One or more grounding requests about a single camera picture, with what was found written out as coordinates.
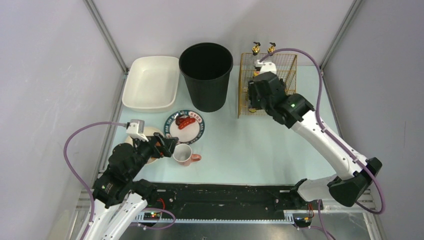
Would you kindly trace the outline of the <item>cream round plate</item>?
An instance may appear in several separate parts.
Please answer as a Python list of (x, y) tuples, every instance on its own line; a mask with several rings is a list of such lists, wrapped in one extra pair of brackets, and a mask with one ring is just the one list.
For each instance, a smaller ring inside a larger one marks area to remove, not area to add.
[[(160, 131), (158, 128), (152, 127), (152, 126), (147, 126), (144, 128), (144, 132), (143, 132), (146, 136), (153, 136), (154, 133), (160, 133), (160, 135), (163, 137), (164, 134), (162, 131)], [(124, 143), (133, 144), (133, 140), (130, 136), (127, 136), (127, 138), (125, 139)], [(157, 160), (157, 158), (155, 157), (151, 157), (148, 161), (147, 161), (147, 165), (152, 164), (153, 162), (155, 162)]]

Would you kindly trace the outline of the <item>green rimmed white plate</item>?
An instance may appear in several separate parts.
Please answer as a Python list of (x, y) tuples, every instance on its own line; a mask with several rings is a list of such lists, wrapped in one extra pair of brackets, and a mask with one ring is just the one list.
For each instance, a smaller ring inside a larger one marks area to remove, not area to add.
[[(179, 129), (175, 119), (177, 116), (186, 115), (196, 119), (184, 129)], [(178, 141), (182, 144), (193, 144), (198, 141), (205, 132), (206, 122), (204, 118), (194, 110), (179, 110), (171, 114), (164, 123), (163, 132), (167, 137), (178, 137)]]

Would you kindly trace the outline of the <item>clear glass oil bottle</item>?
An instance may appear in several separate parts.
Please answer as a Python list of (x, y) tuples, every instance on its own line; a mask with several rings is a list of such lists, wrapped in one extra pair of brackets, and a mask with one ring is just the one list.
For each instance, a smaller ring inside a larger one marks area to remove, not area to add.
[(274, 51), (276, 50), (276, 43), (275, 42), (269, 42), (270, 47), (267, 49), (267, 53), (271, 56), (274, 54)]

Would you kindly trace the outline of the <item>dark liquid glass bottle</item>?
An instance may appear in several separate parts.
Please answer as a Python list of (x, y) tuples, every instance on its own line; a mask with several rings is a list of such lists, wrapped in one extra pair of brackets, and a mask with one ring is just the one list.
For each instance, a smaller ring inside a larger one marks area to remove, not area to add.
[(253, 67), (255, 67), (256, 62), (257, 62), (258, 58), (260, 57), (259, 56), (259, 53), (260, 53), (261, 43), (260, 42), (257, 42), (257, 41), (254, 41), (253, 44), (254, 44), (254, 46), (251, 49), (251, 60), (250, 60), (250, 63), (252, 64)]

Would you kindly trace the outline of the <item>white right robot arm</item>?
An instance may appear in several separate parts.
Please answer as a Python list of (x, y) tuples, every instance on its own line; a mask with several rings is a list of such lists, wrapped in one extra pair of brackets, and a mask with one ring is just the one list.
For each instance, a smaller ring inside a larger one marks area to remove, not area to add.
[(306, 202), (333, 199), (352, 207), (374, 182), (383, 164), (352, 149), (316, 116), (313, 105), (302, 95), (286, 93), (286, 84), (275, 73), (265, 72), (248, 82), (249, 106), (264, 110), (277, 123), (308, 141), (336, 174), (297, 183), (297, 193)]

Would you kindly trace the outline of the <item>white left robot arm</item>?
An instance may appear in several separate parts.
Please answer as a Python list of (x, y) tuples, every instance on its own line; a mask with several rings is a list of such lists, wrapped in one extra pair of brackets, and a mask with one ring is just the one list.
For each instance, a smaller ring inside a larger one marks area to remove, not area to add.
[(158, 132), (146, 141), (120, 143), (108, 159), (104, 173), (93, 185), (93, 209), (86, 219), (88, 229), (78, 234), (81, 240), (116, 240), (130, 226), (135, 216), (158, 200), (157, 186), (136, 175), (151, 158), (171, 157), (177, 137), (163, 137)]

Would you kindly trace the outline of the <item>pink white mug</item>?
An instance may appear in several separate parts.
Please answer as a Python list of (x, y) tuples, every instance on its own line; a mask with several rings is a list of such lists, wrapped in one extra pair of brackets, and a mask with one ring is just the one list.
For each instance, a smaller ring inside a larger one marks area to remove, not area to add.
[(178, 164), (185, 167), (202, 159), (200, 154), (193, 153), (192, 148), (184, 143), (178, 144), (175, 147), (172, 157)]

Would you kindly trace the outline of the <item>dark red octopus tentacle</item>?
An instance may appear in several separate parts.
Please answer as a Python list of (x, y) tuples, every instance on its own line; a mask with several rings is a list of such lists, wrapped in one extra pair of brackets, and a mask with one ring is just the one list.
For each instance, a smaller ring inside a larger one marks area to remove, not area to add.
[(187, 115), (179, 115), (179, 116), (177, 116), (175, 118), (175, 124), (177, 126), (179, 126), (181, 123), (183, 123), (186, 120), (186, 118), (189, 118), (189, 116), (187, 116)]

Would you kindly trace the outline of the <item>red sausage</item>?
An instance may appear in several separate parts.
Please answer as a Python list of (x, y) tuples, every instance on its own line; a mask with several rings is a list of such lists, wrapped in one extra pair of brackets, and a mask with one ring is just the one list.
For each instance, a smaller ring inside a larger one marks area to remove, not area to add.
[(196, 119), (195, 118), (188, 117), (188, 118), (185, 119), (185, 121), (183, 123), (181, 123), (178, 126), (178, 129), (179, 130), (182, 130), (182, 129), (186, 128), (187, 126), (189, 126), (189, 125), (191, 125), (191, 124), (193, 124), (195, 122), (196, 122)]

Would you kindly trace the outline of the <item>white rectangular basin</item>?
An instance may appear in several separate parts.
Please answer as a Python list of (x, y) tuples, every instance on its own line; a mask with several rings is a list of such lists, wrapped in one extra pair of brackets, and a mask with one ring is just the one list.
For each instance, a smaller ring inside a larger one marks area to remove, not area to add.
[(122, 93), (122, 103), (135, 112), (168, 112), (176, 101), (179, 78), (177, 57), (137, 58), (129, 69)]

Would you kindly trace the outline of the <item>black plastic bucket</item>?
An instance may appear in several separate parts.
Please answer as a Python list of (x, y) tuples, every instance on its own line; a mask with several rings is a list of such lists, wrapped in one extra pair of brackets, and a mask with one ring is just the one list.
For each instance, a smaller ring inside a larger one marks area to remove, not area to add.
[(182, 52), (179, 69), (196, 109), (212, 113), (224, 106), (233, 63), (231, 52), (213, 42), (197, 43)]

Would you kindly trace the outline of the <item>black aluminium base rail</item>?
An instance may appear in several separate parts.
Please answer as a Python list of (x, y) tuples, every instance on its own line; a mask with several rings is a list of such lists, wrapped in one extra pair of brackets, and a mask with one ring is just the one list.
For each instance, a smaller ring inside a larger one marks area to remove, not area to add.
[(158, 199), (148, 207), (171, 212), (178, 223), (284, 223), (319, 208), (301, 199), (296, 185), (153, 184)]

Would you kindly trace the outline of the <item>right aluminium frame post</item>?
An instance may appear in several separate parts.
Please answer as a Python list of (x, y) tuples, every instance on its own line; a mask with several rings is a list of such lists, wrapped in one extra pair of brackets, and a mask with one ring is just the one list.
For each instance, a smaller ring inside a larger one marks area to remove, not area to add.
[(363, 0), (354, 0), (346, 15), (344, 16), (334, 38), (332, 39), (330, 46), (328, 47), (327, 51), (324, 54), (324, 57), (320, 63), (320, 69), (323, 71), (326, 66), (328, 65), (329, 61), (331, 60), (332, 56), (334, 55), (334, 53), (336, 52), (338, 46), (340, 45), (340, 43), (342, 42), (343, 37), (346, 35), (349, 27), (351, 26), (351, 24), (353, 23), (356, 15), (358, 14), (358, 12), (360, 11), (360, 8), (363, 4)]

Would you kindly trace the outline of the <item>aluminium frame post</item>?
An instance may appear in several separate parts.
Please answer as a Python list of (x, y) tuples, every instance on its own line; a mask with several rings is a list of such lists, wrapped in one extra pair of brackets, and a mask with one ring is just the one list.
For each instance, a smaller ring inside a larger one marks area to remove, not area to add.
[(334, 38), (332, 39), (330, 46), (328, 47), (327, 51), (324, 54), (324, 57), (320, 63), (320, 69), (323, 71), (326, 66), (328, 65), (329, 61), (331, 60), (332, 56), (334, 55), (334, 53), (336, 52), (338, 46), (340, 45), (340, 43), (342, 42), (343, 37), (346, 35), (349, 27), (351, 26), (351, 24), (353, 23), (356, 15), (358, 14), (358, 12), (360, 11), (360, 8), (363, 4), (363, 0), (354, 0), (346, 15), (344, 16)]
[(94, 23), (96, 24), (100, 34), (102, 35), (106, 45), (108, 46), (110, 52), (112, 53), (112, 56), (116, 60), (119, 68), (122, 70), (123, 73), (127, 73), (129, 71), (129, 67), (124, 61), (124, 58), (122, 57), (122, 54), (119, 51), (119, 48), (117, 44), (115, 43), (113, 36), (111, 35), (96, 3), (94, 0), (83, 0), (84, 4), (86, 5), (86, 8), (88, 12), (90, 13)]

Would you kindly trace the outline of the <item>left aluminium frame post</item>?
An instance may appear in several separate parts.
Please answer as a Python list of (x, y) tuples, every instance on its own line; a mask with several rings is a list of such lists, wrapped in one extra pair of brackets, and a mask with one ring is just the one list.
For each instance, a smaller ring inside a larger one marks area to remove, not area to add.
[(108, 46), (110, 52), (112, 53), (112, 56), (116, 60), (119, 68), (122, 70), (123, 73), (127, 73), (129, 71), (129, 67), (124, 61), (124, 58), (122, 57), (122, 54), (119, 51), (119, 48), (117, 44), (115, 43), (113, 36), (111, 35), (96, 3), (94, 0), (83, 0), (84, 4), (86, 5), (86, 8), (88, 12), (90, 13), (94, 23), (96, 24), (100, 34), (102, 35), (106, 45)]

